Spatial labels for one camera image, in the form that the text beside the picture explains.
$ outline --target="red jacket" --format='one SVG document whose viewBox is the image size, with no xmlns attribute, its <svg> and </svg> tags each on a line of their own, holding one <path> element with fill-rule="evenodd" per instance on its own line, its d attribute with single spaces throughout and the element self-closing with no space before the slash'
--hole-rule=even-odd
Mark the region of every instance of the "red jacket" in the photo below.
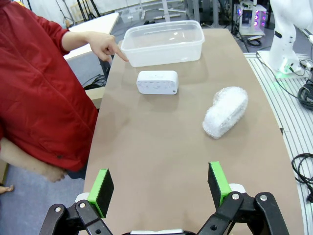
<svg viewBox="0 0 313 235">
<path fill-rule="evenodd" d="M 88 160 L 97 110 L 63 58 L 66 32 L 0 0 L 0 139 L 78 171 Z"/>
</svg>

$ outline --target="white power strip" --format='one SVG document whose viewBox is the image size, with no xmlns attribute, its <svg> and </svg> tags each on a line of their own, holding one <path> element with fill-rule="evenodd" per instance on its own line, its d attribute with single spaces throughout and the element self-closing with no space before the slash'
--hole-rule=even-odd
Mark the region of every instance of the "white power strip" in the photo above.
<svg viewBox="0 0 313 235">
<path fill-rule="evenodd" d="M 175 71 L 141 71 L 137 87 L 142 94 L 176 94 L 178 75 Z"/>
</svg>

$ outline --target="white wrapped object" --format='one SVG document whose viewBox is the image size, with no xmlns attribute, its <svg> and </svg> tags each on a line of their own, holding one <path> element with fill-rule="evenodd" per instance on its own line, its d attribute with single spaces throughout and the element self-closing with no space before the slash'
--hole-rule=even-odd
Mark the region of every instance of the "white wrapped object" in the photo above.
<svg viewBox="0 0 313 235">
<path fill-rule="evenodd" d="M 220 138 L 244 115 L 247 105 L 248 95 L 244 89 L 227 87 L 220 90 L 202 123 L 205 132 L 215 139 Z"/>
</svg>

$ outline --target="plastic container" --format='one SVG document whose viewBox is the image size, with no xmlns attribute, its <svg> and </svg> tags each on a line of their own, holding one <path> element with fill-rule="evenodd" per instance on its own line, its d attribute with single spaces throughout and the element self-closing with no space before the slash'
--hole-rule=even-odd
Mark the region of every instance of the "plastic container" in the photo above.
<svg viewBox="0 0 313 235">
<path fill-rule="evenodd" d="M 127 30 L 121 49 L 133 67 L 142 67 L 199 60 L 204 41 L 197 21 L 175 21 Z"/>
<path fill-rule="evenodd" d="M 121 14 L 123 23 L 126 24 L 132 21 L 139 21 L 140 12 L 141 12 L 141 8 L 139 7 L 130 7 L 130 8 L 124 9 Z"/>
</svg>

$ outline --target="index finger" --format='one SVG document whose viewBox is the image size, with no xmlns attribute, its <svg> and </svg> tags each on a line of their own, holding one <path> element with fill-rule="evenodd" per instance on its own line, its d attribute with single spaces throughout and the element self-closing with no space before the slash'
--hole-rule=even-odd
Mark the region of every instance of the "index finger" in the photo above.
<svg viewBox="0 0 313 235">
<path fill-rule="evenodd" d="M 118 45 L 114 45 L 113 46 L 113 51 L 119 56 L 121 57 L 122 60 L 124 60 L 125 62 L 128 62 L 129 60 L 127 59 L 126 55 L 121 51 L 121 49 L 118 47 Z"/>
</svg>

